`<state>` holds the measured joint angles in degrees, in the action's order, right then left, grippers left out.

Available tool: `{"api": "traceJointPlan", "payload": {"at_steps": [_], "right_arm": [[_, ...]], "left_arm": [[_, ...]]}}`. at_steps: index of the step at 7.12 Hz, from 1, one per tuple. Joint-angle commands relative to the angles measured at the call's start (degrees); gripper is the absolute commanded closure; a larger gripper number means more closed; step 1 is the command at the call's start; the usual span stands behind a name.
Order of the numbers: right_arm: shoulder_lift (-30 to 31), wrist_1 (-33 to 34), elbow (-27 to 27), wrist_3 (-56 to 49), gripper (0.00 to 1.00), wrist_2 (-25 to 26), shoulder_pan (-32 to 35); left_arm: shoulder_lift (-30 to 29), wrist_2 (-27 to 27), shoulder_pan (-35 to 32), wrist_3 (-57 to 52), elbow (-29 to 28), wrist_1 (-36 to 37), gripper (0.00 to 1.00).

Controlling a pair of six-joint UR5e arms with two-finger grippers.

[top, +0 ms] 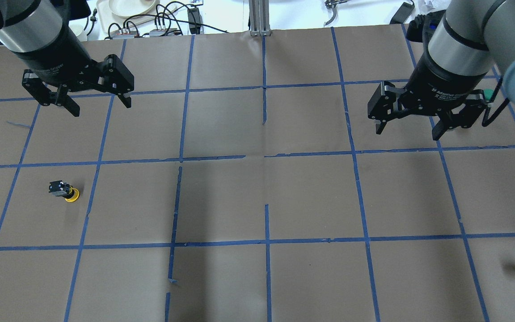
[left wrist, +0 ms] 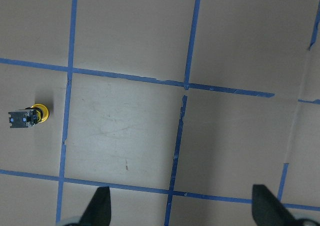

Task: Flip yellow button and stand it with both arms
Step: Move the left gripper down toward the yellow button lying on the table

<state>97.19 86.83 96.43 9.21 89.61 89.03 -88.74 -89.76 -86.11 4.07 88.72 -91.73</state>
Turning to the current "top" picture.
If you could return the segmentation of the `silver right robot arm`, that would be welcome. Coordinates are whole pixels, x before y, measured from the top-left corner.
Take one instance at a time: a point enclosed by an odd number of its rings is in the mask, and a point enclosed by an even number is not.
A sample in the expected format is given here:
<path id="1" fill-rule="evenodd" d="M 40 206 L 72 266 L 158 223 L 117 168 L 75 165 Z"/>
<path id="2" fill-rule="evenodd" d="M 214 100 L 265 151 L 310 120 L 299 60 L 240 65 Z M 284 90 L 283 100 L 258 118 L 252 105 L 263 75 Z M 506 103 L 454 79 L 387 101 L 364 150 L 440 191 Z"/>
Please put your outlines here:
<path id="1" fill-rule="evenodd" d="M 515 0 L 452 0 L 446 10 L 419 15 L 406 39 L 423 53 L 409 81 L 381 81 L 367 104 L 376 134 L 394 119 L 436 116 L 433 140 L 478 119 L 491 124 L 515 105 Z"/>

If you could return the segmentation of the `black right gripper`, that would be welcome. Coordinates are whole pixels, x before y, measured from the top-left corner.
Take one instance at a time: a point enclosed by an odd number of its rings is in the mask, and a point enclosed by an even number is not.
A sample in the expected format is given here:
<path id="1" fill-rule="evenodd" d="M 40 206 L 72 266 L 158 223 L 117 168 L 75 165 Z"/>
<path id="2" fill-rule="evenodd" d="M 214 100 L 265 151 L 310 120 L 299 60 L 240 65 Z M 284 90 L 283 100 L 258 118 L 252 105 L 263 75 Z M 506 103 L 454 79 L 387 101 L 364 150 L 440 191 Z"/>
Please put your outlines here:
<path id="1" fill-rule="evenodd" d="M 489 107 L 484 91 L 474 90 L 485 74 L 446 75 L 442 79 L 428 67 L 416 67 L 404 88 L 381 81 L 367 104 L 367 117 L 375 121 L 376 134 L 382 134 L 388 122 L 413 114 L 439 117 L 432 128 L 435 141 L 454 128 L 471 127 Z"/>

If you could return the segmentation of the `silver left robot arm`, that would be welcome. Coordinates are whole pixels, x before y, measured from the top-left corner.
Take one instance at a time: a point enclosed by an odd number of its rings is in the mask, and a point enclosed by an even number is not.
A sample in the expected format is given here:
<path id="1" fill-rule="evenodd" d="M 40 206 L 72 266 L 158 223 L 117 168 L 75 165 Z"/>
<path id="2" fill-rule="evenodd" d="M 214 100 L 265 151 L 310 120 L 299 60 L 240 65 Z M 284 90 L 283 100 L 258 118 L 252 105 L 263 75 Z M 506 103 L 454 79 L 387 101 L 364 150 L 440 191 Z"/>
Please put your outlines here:
<path id="1" fill-rule="evenodd" d="M 69 27 L 70 2 L 0 0 L 0 43 L 23 61 L 21 84 L 42 106 L 65 108 L 78 117 L 69 96 L 84 90 L 116 95 L 131 108 L 134 75 L 115 54 L 93 60 Z"/>

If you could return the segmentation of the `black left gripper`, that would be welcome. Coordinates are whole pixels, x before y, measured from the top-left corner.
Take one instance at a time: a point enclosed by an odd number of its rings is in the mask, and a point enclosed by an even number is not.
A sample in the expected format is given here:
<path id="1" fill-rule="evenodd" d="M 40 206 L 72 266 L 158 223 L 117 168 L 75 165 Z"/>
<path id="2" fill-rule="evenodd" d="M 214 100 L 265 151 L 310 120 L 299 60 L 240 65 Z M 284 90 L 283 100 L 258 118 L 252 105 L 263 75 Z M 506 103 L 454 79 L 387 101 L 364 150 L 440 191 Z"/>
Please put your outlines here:
<path id="1" fill-rule="evenodd" d="M 70 90 L 98 90 L 115 94 L 125 108 L 131 108 L 131 93 L 135 77 L 115 54 L 99 63 L 103 82 L 99 83 L 97 62 L 82 45 L 53 45 L 21 54 L 27 65 L 21 85 L 41 106 L 55 105 L 65 108 L 74 117 L 80 116 L 80 107 L 69 96 Z M 58 86 L 56 91 L 45 84 Z"/>

